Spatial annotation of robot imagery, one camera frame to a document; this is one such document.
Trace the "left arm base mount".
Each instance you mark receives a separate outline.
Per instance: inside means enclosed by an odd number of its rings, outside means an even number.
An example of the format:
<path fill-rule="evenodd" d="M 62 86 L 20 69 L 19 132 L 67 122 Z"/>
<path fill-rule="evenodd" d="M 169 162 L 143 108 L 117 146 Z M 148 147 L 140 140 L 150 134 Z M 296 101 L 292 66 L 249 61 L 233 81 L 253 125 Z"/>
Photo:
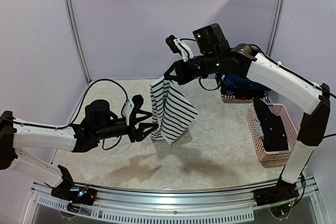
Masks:
<path fill-rule="evenodd" d="M 57 166 L 61 171 L 61 183 L 57 187 L 53 187 L 51 195 L 53 197 L 67 200 L 73 204 L 84 204 L 92 206 L 96 200 L 97 191 L 88 185 L 76 186 L 73 178 L 65 167 Z"/>

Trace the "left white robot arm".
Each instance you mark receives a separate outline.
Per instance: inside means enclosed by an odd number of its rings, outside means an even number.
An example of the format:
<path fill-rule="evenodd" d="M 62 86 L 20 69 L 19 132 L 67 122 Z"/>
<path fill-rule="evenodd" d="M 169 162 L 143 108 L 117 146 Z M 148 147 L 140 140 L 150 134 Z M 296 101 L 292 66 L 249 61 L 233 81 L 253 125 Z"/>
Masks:
<path fill-rule="evenodd" d="M 106 100 L 95 100 L 85 107 L 85 117 L 79 124 L 66 127 L 34 126 L 15 121 L 11 111 L 1 115 L 1 169 L 11 169 L 44 182 L 67 200 L 78 195 L 78 188 L 63 166 L 57 168 L 26 153 L 25 147 L 54 148 L 72 153 L 86 153 L 98 147 L 101 140 L 128 136 L 130 142 L 140 142 L 158 128 L 147 123 L 152 113 L 143 111 L 142 97 L 136 95 L 125 103 L 122 117 L 110 111 Z"/>

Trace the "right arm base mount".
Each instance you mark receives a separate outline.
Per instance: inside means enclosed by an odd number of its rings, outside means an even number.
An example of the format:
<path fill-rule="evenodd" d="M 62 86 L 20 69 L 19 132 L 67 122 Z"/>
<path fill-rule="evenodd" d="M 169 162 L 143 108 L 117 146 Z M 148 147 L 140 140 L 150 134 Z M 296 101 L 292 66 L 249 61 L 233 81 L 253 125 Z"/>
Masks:
<path fill-rule="evenodd" d="M 301 194 L 299 194 L 296 183 L 291 184 L 285 182 L 282 180 L 282 174 L 280 174 L 277 183 L 274 186 L 253 190 L 253 199 L 257 206 L 263 206 L 280 203 L 282 201 L 286 204 L 287 201 L 294 198 L 293 202 L 288 203 L 288 207 L 292 208 L 301 201 L 305 194 L 306 178 L 303 173 L 300 174 L 299 179 L 302 186 Z"/>

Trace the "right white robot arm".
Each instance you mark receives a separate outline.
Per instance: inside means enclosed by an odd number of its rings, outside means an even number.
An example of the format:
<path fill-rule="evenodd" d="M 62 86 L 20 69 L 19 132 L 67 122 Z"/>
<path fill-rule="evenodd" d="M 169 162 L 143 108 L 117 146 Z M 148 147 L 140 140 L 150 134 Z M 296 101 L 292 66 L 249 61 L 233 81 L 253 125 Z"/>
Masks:
<path fill-rule="evenodd" d="M 330 115 L 330 91 L 326 84 L 318 85 L 301 77 L 264 55 L 254 44 L 239 44 L 231 48 L 226 42 L 209 44 L 200 56 L 179 39 L 168 42 L 170 50 L 182 59 L 165 72 L 167 80 L 184 85 L 190 81 L 216 73 L 234 73 L 257 82 L 284 96 L 303 110 L 297 142 L 279 177 L 279 184 L 271 190 L 276 201 L 291 194 L 314 149 L 322 142 Z"/>

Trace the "black white striped shirt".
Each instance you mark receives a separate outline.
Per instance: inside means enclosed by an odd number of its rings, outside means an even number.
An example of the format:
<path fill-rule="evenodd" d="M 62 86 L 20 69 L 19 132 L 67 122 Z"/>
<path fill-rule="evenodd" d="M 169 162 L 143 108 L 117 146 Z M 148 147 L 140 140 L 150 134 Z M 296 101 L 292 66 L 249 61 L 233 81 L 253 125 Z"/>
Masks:
<path fill-rule="evenodd" d="M 161 77 L 150 84 L 152 122 L 158 128 L 151 133 L 154 141 L 173 144 L 198 115 L 197 109 L 178 90 L 177 85 Z"/>

